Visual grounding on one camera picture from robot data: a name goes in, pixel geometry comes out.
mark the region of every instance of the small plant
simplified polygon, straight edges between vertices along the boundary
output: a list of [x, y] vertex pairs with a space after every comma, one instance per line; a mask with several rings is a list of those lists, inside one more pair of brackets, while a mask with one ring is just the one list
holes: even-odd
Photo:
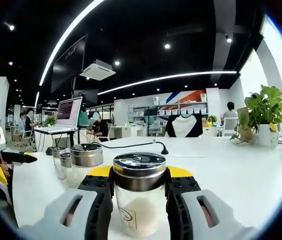
[[260, 124], [277, 125], [278, 131], [282, 124], [282, 92], [275, 86], [262, 86], [260, 93], [252, 93], [245, 98], [249, 110], [249, 121], [245, 114], [241, 115], [240, 124], [247, 124], [250, 128], [258, 130]]
[[53, 117], [48, 117], [46, 120], [45, 120], [45, 126], [47, 126], [48, 124], [50, 124], [51, 126], [54, 126], [55, 125], [55, 119]]
[[217, 122], [217, 116], [215, 115], [210, 115], [208, 118], [207, 118], [207, 121], [209, 121], [210, 123], [216, 123]]

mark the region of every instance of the glass jar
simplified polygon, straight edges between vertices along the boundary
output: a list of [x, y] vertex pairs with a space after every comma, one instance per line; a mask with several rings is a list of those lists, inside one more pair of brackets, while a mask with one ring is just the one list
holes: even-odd
[[65, 175], [65, 182], [69, 188], [76, 188], [76, 181], [74, 178], [71, 157], [69, 152], [64, 152], [60, 154], [61, 168]]
[[165, 158], [154, 153], [119, 155], [113, 162], [112, 177], [121, 220], [134, 238], [152, 235], [165, 211]]
[[60, 161], [60, 154], [64, 150], [65, 150], [65, 148], [58, 147], [58, 146], [55, 146], [52, 149], [52, 156], [53, 156], [54, 167], [55, 167], [55, 170], [56, 170], [56, 175], [57, 175], [57, 178], [60, 179], [60, 180], [65, 179], [65, 174], [62, 171], [61, 161]]
[[73, 175], [77, 187], [87, 173], [103, 163], [102, 147], [98, 144], [77, 144], [70, 147]]

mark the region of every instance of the jar label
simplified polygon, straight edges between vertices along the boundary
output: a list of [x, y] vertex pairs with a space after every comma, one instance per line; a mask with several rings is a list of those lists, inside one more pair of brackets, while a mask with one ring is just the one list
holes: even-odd
[[134, 231], [137, 231], [136, 225], [136, 213], [133, 210], [129, 210], [127, 208], [120, 207], [120, 214], [123, 219], [123, 222], [128, 225]]

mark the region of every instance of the white flower pot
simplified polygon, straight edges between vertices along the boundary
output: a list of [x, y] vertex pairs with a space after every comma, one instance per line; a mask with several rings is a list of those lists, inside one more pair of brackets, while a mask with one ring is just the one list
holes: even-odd
[[272, 132], [269, 124], [260, 124], [257, 132], [257, 144], [264, 147], [276, 147], [279, 143], [279, 133]]

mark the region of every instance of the face mask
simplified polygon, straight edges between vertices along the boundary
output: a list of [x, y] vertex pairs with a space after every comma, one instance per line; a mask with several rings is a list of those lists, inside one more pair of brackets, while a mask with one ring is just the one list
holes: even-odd
[[99, 120], [99, 118], [100, 118], [100, 115], [97, 113], [97, 112], [95, 112], [95, 113], [93, 113], [93, 119], [94, 120]]

